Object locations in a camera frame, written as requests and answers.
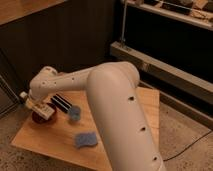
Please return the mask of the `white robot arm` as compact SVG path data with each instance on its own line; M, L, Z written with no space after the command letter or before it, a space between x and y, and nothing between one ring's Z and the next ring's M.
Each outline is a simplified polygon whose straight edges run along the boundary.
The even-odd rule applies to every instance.
M44 102L49 94L84 90L113 171L166 171L136 93L139 81L130 62L107 62L66 74L45 66L20 97L27 108L49 119L53 110Z

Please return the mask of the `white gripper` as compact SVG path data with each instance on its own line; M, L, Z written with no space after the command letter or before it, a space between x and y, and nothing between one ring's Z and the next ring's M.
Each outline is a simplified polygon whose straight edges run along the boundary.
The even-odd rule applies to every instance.
M21 97L21 99L25 102L25 106L29 109L36 109L36 108L41 108L42 105L40 103L37 103L35 101L33 101L29 95L22 91L19 96Z

